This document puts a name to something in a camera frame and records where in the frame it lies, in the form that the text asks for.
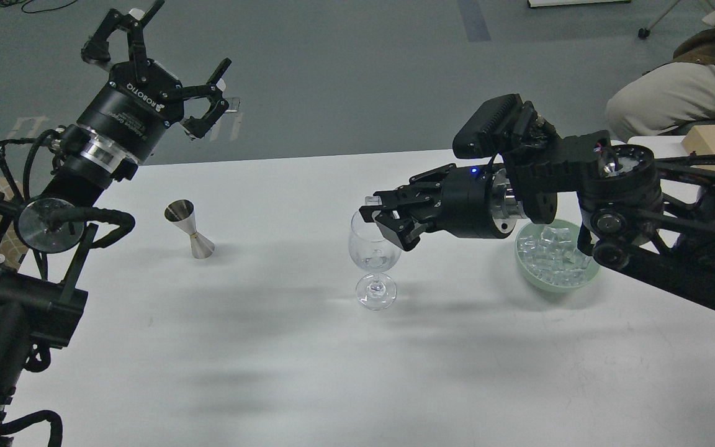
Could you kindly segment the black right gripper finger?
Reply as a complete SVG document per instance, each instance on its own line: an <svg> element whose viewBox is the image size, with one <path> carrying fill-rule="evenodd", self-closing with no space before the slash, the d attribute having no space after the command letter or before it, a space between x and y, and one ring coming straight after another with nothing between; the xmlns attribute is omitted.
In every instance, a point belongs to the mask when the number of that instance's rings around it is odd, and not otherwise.
<svg viewBox="0 0 715 447"><path fill-rule="evenodd" d="M424 203L434 205L442 195L446 178L456 168L456 165L442 165L411 176L408 184L391 190L375 191L372 195L377 196L386 207Z"/></svg>
<svg viewBox="0 0 715 447"><path fill-rule="evenodd" d="M361 218L375 224L380 234L403 251L411 251L423 233L437 232L439 213L431 206L362 206Z"/></svg>

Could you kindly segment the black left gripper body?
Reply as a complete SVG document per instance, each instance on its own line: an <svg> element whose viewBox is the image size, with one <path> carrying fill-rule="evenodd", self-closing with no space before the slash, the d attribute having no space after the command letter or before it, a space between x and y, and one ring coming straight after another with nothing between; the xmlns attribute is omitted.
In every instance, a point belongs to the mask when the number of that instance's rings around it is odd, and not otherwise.
<svg viewBox="0 0 715 447"><path fill-rule="evenodd" d="M181 86L181 80L155 60L150 60L140 74L133 63L116 63L109 71L107 84L76 125L118 144L133 163L141 165L168 127L181 121L181 101L162 96Z"/></svg>

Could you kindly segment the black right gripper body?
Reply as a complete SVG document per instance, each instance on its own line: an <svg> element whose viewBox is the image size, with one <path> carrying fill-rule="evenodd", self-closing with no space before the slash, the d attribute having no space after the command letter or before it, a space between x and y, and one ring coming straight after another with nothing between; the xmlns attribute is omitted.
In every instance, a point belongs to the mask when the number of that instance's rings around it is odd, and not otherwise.
<svg viewBox="0 0 715 447"><path fill-rule="evenodd" d="M423 209L429 232L457 238L502 240L518 220L517 200L507 170L500 166L445 166L428 193L433 204Z"/></svg>

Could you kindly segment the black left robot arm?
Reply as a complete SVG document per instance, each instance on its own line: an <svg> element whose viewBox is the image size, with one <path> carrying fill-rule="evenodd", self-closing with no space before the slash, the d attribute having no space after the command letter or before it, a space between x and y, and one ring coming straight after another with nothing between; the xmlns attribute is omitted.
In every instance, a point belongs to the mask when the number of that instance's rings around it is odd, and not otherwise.
<svg viewBox="0 0 715 447"><path fill-rule="evenodd" d="M68 346L87 304L76 287L90 251L133 231L127 212L96 207L114 182L131 180L167 129L181 124L204 138L233 111L222 76L228 58L201 85L184 86L148 57L143 31L162 8L110 9L81 49L81 58L109 79L74 124L34 138L0 141L0 446L40 422L49 446L63 442L61 416L39 410L6 421L23 371L40 373L52 349Z"/></svg>

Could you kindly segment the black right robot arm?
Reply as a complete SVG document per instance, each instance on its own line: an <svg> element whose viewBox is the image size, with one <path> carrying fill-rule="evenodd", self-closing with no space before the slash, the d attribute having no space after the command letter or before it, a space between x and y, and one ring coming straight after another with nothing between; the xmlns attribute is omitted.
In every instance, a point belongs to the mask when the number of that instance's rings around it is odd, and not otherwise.
<svg viewBox="0 0 715 447"><path fill-rule="evenodd" d="M578 247L601 266L715 311L715 155L658 159L607 131L562 138L519 94L489 99L452 143L459 159L406 186L377 191L359 209L403 251L420 235L502 240L517 220L554 220L575 192Z"/></svg>

